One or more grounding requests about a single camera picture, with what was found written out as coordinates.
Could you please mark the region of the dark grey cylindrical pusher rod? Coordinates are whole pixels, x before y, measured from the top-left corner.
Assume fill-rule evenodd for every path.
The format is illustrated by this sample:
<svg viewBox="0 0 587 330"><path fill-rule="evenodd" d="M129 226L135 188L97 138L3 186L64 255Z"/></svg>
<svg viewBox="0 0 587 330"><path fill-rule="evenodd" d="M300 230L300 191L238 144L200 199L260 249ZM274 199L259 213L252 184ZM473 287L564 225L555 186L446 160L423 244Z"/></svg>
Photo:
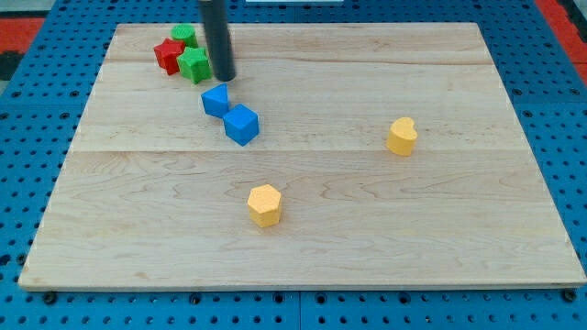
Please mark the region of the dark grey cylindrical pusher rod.
<svg viewBox="0 0 587 330"><path fill-rule="evenodd" d="M225 0L198 0L215 77L228 82L236 77L231 37L228 30Z"/></svg>

